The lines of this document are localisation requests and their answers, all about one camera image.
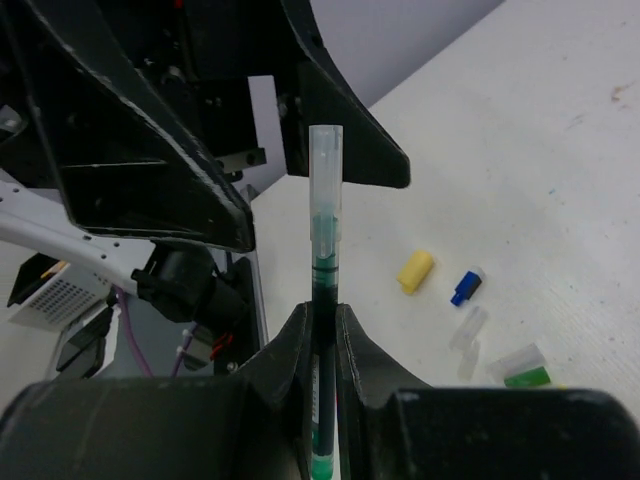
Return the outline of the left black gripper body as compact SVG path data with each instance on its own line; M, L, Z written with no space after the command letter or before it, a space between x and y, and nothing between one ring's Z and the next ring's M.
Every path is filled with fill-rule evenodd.
M133 65L206 148L215 170L264 160L250 80L275 85L286 169L308 172L302 102L310 56L307 1L102 1L101 12Z

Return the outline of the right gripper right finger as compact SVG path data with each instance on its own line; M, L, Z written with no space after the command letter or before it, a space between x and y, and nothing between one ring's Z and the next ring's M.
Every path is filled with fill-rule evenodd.
M336 389L343 479L414 479L401 407L431 386L365 332L351 306L338 306Z

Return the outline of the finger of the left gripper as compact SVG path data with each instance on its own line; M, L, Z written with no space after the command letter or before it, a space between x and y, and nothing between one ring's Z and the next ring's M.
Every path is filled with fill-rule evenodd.
M308 1L283 1L302 60L296 63L303 124L343 127L343 180L403 189L410 161L391 135L358 99L331 58Z
M103 236L255 246L248 204L93 1L5 1L1 24L70 221Z

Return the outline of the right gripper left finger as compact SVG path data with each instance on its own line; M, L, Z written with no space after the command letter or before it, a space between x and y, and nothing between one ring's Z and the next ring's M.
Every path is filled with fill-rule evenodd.
M308 479L312 445L312 307L297 305L245 363L236 479Z

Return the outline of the dark green clear highlighter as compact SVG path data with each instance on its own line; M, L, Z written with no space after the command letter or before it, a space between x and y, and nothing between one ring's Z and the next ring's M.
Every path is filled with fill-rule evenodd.
M331 479L336 421L335 314L341 241L343 127L309 127L312 257L311 477Z

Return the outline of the clear highlighter cap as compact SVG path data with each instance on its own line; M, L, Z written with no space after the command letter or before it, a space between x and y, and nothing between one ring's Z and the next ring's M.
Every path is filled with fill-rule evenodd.
M461 351L468 350L476 340L487 319L488 313L485 309L479 306L473 307L453 334L449 342L449 348Z
M474 340L470 346L463 352L461 363L459 365L457 375L460 380L470 381L474 375L478 364L481 344L479 340Z

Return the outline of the yellow pen cap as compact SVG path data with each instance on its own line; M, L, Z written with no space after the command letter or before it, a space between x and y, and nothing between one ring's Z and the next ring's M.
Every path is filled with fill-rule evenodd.
M414 251L396 276L401 291L413 295L434 267L434 258L425 250Z

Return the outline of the blue pen cap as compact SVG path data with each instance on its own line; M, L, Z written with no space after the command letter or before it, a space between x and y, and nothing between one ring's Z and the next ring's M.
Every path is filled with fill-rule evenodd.
M470 300L478 288L483 284L485 272L479 267L469 269L454 289L450 300L455 307L460 307Z

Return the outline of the green marker cap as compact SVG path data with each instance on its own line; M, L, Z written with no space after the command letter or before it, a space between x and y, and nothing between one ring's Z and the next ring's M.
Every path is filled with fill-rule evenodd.
M537 388L551 384L551 378L544 366L539 366L506 377L503 381L507 388Z

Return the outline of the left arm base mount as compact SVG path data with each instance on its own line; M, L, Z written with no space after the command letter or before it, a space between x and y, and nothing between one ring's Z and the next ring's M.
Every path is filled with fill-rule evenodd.
M132 279L134 297L186 327L169 372L172 377L182 368L198 371L207 366L217 374L230 373L266 343L259 270L249 255L228 255L221 270L206 249L161 248L144 268L133 271ZM131 298L118 286L110 289L96 314L62 344L57 379L88 379L107 367L115 346L113 331L123 335L140 373L153 377L135 336Z

